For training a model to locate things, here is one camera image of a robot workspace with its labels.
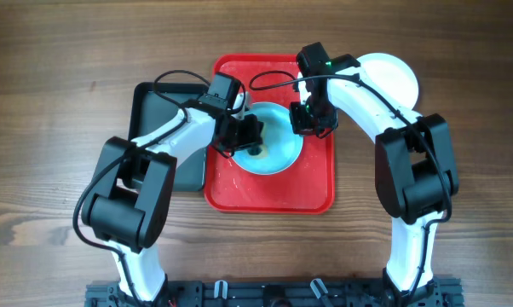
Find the green yellow sponge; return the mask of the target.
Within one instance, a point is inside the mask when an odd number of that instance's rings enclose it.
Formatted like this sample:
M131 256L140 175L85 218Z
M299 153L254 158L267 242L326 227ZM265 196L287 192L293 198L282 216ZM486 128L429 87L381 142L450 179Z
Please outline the green yellow sponge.
M247 153L253 159L263 159L268 156L268 147L264 144L255 145L247 150Z

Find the light blue plate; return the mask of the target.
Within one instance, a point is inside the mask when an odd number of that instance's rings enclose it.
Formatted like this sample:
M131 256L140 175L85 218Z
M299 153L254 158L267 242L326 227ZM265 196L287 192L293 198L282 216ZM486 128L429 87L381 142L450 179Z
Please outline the light blue plate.
M248 114L263 122L261 152L237 152L233 161L243 170L257 175L273 175L289 168L299 157L303 137L293 132L289 110L272 102L257 102Z

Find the white plate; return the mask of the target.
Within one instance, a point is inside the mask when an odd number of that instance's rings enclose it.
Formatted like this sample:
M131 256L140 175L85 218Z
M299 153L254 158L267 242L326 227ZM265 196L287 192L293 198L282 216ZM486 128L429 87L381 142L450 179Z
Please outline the white plate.
M413 110L419 97L419 85L413 70L401 59L385 53L370 53L357 58L366 73L366 82L395 104Z

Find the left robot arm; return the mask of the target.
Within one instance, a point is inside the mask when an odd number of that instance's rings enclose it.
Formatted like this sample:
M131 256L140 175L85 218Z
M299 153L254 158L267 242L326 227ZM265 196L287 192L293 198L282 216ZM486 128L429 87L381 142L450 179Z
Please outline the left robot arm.
M245 114L247 94L237 78L218 72L184 102L170 97L187 87L152 82L153 93L176 106L176 115L146 135L110 138L75 206L74 230L84 223L96 237L79 239L111 252L120 275L116 283L89 285L87 306L174 305L155 243L168 216L177 167L202 148L213 147L229 159L262 144L263 124Z

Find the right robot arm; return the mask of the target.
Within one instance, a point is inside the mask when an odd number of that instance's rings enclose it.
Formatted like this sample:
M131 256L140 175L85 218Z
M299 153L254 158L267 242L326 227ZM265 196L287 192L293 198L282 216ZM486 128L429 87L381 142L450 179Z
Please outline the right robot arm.
M302 47L296 62L300 100L290 105L294 132L325 138L344 112L374 144L375 189L392 218L386 301L408 306L429 297L435 232L451 218L459 185L446 120L415 111L417 78L393 55L331 58L321 43L312 43Z

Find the black water tray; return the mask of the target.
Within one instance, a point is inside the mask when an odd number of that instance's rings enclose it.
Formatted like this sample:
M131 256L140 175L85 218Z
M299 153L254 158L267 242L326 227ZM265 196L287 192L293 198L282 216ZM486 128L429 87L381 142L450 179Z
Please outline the black water tray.
M164 96L185 102L198 98L208 90L204 84L158 83ZM144 82L135 87L128 139L144 136L173 119L178 107L153 93L153 83ZM205 185L206 149L201 148L178 165L174 192L197 192Z

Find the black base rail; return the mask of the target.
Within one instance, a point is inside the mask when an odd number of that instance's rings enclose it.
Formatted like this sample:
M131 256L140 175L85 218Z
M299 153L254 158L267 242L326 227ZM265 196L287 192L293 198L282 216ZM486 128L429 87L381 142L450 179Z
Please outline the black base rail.
M398 306L381 279L291 282L168 281L156 303L144 306ZM415 296L408 306L465 306L461 280L435 278L427 297ZM84 306L137 306L117 282L90 284Z

